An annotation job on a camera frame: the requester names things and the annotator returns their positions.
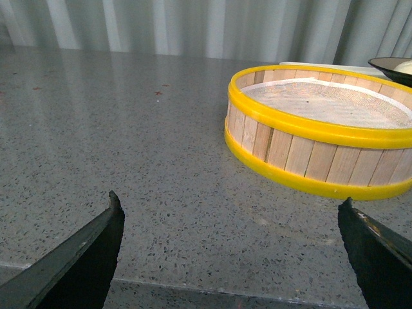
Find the yellow rim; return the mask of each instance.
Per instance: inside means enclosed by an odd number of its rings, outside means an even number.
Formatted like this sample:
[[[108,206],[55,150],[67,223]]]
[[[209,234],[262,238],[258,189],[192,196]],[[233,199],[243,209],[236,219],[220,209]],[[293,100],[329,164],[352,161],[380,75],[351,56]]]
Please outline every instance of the yellow rim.
[[[266,70],[305,70],[349,75],[379,82],[412,94],[412,89],[388,80],[348,71],[313,66],[261,66],[235,74],[229,84],[229,100],[254,120],[280,131],[320,142],[351,147],[399,149],[412,147],[412,129],[370,129],[312,120],[270,108],[244,95],[236,81],[249,73]]]
[[[241,162],[262,176],[293,189],[325,196],[327,198],[343,200],[351,196],[354,200],[381,200],[398,196],[406,192],[412,186],[412,180],[407,180],[392,185],[357,187],[354,185],[320,182],[319,180],[313,180],[286,172],[273,165],[267,164],[244,150],[230,135],[226,122],[225,141],[229,149]]]

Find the mesh screen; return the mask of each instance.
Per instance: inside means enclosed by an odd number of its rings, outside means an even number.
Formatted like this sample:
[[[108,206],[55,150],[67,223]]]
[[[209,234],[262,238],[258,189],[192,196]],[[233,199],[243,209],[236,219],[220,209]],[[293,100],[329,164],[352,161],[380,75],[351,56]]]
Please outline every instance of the mesh screen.
[[[266,82],[242,89],[254,100],[300,117],[370,128],[412,127],[412,111],[374,91],[317,79]]]

